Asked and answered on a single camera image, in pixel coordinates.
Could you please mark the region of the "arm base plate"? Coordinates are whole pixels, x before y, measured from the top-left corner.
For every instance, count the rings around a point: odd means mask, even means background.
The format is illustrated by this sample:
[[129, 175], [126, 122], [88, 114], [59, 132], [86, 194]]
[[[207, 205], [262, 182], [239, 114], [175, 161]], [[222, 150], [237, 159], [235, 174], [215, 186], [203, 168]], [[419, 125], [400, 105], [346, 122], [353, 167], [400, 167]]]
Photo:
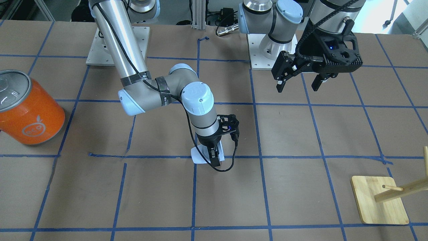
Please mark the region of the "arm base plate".
[[[145, 59], [150, 35], [150, 27], [133, 26], [133, 31], [137, 38], [143, 58]], [[115, 64], [113, 58], [105, 44], [104, 38], [101, 38], [98, 33], [99, 29], [96, 29], [92, 45], [87, 56], [86, 64], [89, 66], [114, 67]]]
[[267, 34], [248, 34], [247, 40], [251, 68], [268, 71], [272, 69], [281, 51], [293, 54], [298, 43], [296, 35], [293, 36], [291, 42], [286, 44], [274, 42]]

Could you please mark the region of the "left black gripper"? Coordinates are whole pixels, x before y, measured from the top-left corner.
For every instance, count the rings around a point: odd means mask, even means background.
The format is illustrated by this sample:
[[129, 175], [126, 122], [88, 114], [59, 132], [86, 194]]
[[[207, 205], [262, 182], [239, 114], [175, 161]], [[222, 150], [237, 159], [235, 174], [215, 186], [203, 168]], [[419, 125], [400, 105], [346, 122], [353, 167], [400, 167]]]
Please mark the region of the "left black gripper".
[[313, 91], [318, 91], [322, 83], [329, 78], [336, 78], [338, 73], [351, 73], [362, 66], [363, 61], [355, 35], [352, 33], [354, 21], [347, 19], [341, 33], [331, 34], [317, 29], [312, 35], [319, 44], [322, 62], [316, 63], [315, 56], [300, 58], [286, 51], [281, 51], [272, 67], [272, 75], [277, 80], [277, 91], [281, 93], [286, 81], [300, 73], [316, 72]]

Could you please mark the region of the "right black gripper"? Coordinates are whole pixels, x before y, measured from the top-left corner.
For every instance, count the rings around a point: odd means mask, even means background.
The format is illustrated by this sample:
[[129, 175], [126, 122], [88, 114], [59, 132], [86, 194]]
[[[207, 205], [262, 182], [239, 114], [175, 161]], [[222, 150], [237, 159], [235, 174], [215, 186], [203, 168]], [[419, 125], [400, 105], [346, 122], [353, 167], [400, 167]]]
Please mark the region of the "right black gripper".
[[213, 167], [219, 167], [222, 161], [221, 136], [230, 134], [235, 146], [237, 146], [239, 139], [239, 121], [235, 114], [218, 114], [214, 124], [205, 130], [208, 132], [202, 134], [197, 133], [198, 140], [202, 145], [208, 146], [210, 164]]

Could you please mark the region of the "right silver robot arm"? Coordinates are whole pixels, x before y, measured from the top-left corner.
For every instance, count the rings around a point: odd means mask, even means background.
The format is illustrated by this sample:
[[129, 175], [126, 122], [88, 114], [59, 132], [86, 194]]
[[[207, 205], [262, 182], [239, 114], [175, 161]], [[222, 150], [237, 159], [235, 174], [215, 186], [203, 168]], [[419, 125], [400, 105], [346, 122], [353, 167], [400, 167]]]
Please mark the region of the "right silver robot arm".
[[210, 87], [187, 64], [174, 65], [164, 76], [152, 76], [146, 64], [133, 23], [156, 18], [159, 1], [90, 0], [89, 7], [119, 73], [123, 88], [118, 95], [125, 112], [134, 116], [178, 101], [186, 111], [191, 138], [199, 141], [191, 149], [192, 160], [225, 172], [220, 168], [221, 138], [230, 134], [237, 146], [236, 116], [217, 114]]

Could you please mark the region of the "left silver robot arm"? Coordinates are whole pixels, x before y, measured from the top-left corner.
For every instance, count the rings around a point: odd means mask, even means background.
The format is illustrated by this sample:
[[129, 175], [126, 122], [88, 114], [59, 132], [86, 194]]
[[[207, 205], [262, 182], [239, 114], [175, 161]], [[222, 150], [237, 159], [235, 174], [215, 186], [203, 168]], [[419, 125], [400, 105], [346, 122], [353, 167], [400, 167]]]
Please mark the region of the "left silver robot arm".
[[354, 21], [364, 0], [315, 0], [309, 5], [308, 20], [294, 53], [288, 49], [297, 27], [304, 20], [300, 0], [243, 0], [237, 11], [239, 30], [264, 34], [261, 50], [274, 60], [273, 78], [281, 93], [285, 83], [301, 73], [316, 73], [311, 85], [318, 91], [322, 83], [339, 73], [352, 73], [362, 66]]

